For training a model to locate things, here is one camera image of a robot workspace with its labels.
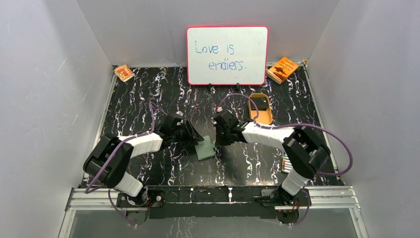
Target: metal frame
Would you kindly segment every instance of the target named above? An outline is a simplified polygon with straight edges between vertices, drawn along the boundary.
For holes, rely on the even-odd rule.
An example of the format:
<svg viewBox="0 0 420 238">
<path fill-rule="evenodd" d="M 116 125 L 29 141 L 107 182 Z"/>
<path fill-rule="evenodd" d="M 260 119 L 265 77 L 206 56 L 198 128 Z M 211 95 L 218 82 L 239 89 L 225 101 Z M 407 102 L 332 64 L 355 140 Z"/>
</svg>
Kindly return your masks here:
<svg viewBox="0 0 420 238">
<path fill-rule="evenodd" d="M 309 90 L 312 91 L 311 82 L 309 80 L 308 73 L 305 69 L 305 75 L 308 81 Z M 112 80 L 110 82 L 110 89 L 106 98 L 105 102 L 105 111 L 103 115 L 100 118 L 100 122 L 98 125 L 98 130 L 95 135 L 95 140 L 92 146 L 92 149 L 96 146 L 101 132 L 103 123 L 107 114 L 107 109 L 111 100 L 112 92 L 115 87 L 116 82 L 116 75 L 113 74 Z M 313 97 L 313 101 L 316 108 L 316 113 L 319 118 L 319 122 L 321 126 L 323 126 L 322 119 L 318 113 L 318 107 L 315 102 L 315 99 Z M 325 140 L 327 143 L 327 146 L 330 147 L 328 138 L 326 137 L 326 134 L 324 133 Z M 337 170 L 337 166 L 335 163 L 335 160 L 331 154 L 331 160 L 334 165 L 334 169 Z M 356 198 L 356 194 L 353 190 L 352 186 L 307 186 L 306 187 L 309 190 L 312 206 L 311 209 L 334 209 L 334 208 L 348 208 L 353 220 L 353 224 L 357 233 L 357 236 L 359 238 L 367 238 L 368 234 L 366 232 L 362 216 L 360 214 L 360 206 L 359 202 Z M 111 198 L 116 201 L 118 197 L 117 191 L 111 191 Z M 275 209 L 281 210 L 281 209 L 290 209 L 289 207 L 282 207 L 277 206 Z M 68 238 L 70 236 L 71 228 L 75 219 L 75 215 L 77 211 L 81 210 L 91 210 L 91 211 L 107 211 L 107 210 L 113 210 L 109 199 L 108 199 L 108 189 L 98 189 L 95 192 L 92 192 L 90 194 L 85 194 L 84 189 L 72 189 L 69 201 L 67 203 L 66 212 L 64 215 L 63 223 L 61 225 L 60 233 L 58 235 L 59 238 Z M 146 208 L 143 207 L 133 207 L 133 208 L 120 208 L 121 211 L 146 211 Z"/>
<path fill-rule="evenodd" d="M 360 214 L 359 208 L 350 209 L 350 215 L 352 216 L 353 225 L 359 238 L 368 238 L 368 232 L 366 231 L 365 224 Z"/>
</svg>

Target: whiteboard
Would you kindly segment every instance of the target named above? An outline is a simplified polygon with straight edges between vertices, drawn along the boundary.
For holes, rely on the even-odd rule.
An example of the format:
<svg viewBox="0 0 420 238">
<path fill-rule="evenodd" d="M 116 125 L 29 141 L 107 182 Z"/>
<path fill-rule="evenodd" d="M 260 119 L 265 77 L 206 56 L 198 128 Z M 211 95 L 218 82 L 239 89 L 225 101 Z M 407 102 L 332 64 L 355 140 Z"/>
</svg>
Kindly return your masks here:
<svg viewBox="0 0 420 238">
<path fill-rule="evenodd" d="M 187 29 L 191 85 L 261 85 L 265 81 L 268 27 L 192 26 Z"/>
</svg>

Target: enclosure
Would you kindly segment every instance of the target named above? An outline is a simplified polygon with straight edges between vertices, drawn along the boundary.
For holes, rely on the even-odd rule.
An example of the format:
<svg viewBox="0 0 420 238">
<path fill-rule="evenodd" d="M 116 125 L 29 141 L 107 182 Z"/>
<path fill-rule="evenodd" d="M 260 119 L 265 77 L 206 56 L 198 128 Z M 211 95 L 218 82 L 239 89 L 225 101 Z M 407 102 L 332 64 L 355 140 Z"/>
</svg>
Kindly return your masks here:
<svg viewBox="0 0 420 238">
<path fill-rule="evenodd" d="M 416 237 L 420 232 L 415 217 L 419 2 L 16 0 L 2 1 L 0 13 L 3 236 Z M 122 209 L 139 222 L 133 229 L 110 207 L 107 189 L 83 193 L 89 181 L 83 163 L 104 133 L 147 130 L 151 117 L 139 100 L 158 98 L 159 106 L 183 111 L 199 133 L 214 136 L 212 105 L 237 91 L 188 84 L 186 30 L 193 25 L 267 26 L 267 66 L 287 57 L 299 69 L 282 84 L 267 79 L 238 92 L 267 94 L 276 124 L 323 126 L 353 152 L 348 173 L 312 180 L 308 217 L 292 229 L 258 215 L 196 217 L 188 211 L 140 224 L 153 209 Z M 122 64 L 135 78 L 117 79 L 113 69 Z M 202 101 L 208 107 L 197 112 L 192 106 Z M 234 98 L 229 104 L 237 109 L 245 103 Z M 326 143 L 333 156 L 323 169 L 344 170 L 346 151 L 332 137 Z M 169 189 L 278 186 L 286 176 L 276 170 L 282 154 L 275 149 L 254 144 L 228 149 L 203 162 L 190 154 L 144 155 L 133 158 L 129 170 L 150 187 Z M 115 202 L 118 196 L 111 193 Z"/>
</svg>

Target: yellow tray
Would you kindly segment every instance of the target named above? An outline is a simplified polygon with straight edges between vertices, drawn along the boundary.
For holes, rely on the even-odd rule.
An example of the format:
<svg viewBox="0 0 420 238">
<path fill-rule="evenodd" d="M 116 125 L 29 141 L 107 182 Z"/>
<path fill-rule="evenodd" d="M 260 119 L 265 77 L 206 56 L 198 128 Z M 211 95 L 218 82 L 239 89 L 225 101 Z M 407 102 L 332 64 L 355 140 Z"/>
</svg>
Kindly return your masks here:
<svg viewBox="0 0 420 238">
<path fill-rule="evenodd" d="M 257 122 L 261 123 L 261 124 L 271 124 L 273 122 L 273 114 L 271 113 L 271 107 L 270 107 L 270 99 L 268 98 L 268 96 L 264 93 L 253 93 L 250 95 L 250 98 L 266 98 L 267 102 L 268 102 L 268 107 L 267 107 L 267 111 L 261 111 L 259 110 L 258 112 L 260 113 L 257 117 Z M 256 110 L 251 110 L 251 102 L 248 102 L 248 108 L 250 110 L 250 117 L 251 119 L 253 119 L 256 115 L 257 115 L 257 111 Z"/>
</svg>

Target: red whiteboard frame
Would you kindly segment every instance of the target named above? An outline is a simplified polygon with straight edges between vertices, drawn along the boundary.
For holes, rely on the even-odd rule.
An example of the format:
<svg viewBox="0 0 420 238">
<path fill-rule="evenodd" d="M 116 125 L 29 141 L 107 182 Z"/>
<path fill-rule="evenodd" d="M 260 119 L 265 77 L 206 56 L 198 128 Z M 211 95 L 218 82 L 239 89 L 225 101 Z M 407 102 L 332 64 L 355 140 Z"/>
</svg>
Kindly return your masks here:
<svg viewBox="0 0 420 238">
<path fill-rule="evenodd" d="M 267 56 L 268 56 L 268 38 L 270 36 L 270 29 L 265 25 L 241 25 L 241 26 L 212 26 L 212 25 L 206 25 L 206 26 L 189 26 L 187 28 L 187 31 L 185 32 L 187 36 L 187 81 L 190 85 L 197 85 L 197 86 L 203 86 L 203 85 L 209 85 L 209 83 L 197 83 L 197 84 L 191 84 L 190 83 L 190 68 L 188 66 L 188 29 L 190 28 L 214 28 L 214 27 L 265 27 L 267 28 L 267 48 L 265 49 L 265 65 L 267 65 Z M 265 83 L 265 71 L 266 67 L 264 68 L 264 80 L 261 84 L 240 84 L 240 85 L 254 85 L 254 86 L 261 86 Z M 220 83 L 220 84 L 211 84 L 211 85 L 236 85 L 236 83 Z"/>
</svg>

